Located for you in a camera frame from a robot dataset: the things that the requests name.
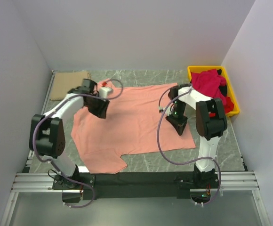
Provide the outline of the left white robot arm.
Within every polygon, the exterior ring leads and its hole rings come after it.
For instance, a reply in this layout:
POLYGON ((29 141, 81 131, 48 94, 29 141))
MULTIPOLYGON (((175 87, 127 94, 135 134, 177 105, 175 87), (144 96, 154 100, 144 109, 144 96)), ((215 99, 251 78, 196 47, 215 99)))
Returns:
POLYGON ((105 84, 99 87, 95 81, 83 79, 82 84, 70 89, 52 110, 32 117, 29 148, 40 162, 48 162, 55 168, 56 181, 69 189, 79 186, 80 173, 78 166, 64 153, 64 124, 84 107, 97 118, 106 118, 112 93, 113 89, 105 84))

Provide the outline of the pink t shirt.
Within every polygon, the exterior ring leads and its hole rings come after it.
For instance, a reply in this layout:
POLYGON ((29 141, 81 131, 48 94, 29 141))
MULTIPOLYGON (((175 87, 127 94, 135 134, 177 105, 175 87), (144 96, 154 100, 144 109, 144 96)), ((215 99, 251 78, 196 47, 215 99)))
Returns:
POLYGON ((126 87, 117 99, 111 100, 105 119, 80 109, 73 119, 72 139, 80 159, 91 173, 115 174, 127 167, 121 158, 128 154, 195 148, 189 127, 179 136, 173 126, 160 120, 159 99, 162 106, 169 103, 162 93, 174 84, 126 87))

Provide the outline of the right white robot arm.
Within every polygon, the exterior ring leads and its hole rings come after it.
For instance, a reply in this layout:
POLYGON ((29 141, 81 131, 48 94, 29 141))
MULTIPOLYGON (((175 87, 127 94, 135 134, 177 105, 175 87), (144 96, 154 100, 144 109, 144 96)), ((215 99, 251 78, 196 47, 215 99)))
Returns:
POLYGON ((217 146, 224 131, 227 120, 222 99, 208 97, 196 91, 191 84, 176 85, 169 89, 168 97, 174 101, 171 110, 167 110, 166 120, 174 127, 178 135, 182 135, 187 126, 186 106, 195 110, 195 125, 200 136, 199 160, 193 170, 193 184, 203 188, 215 175, 213 160, 217 146))

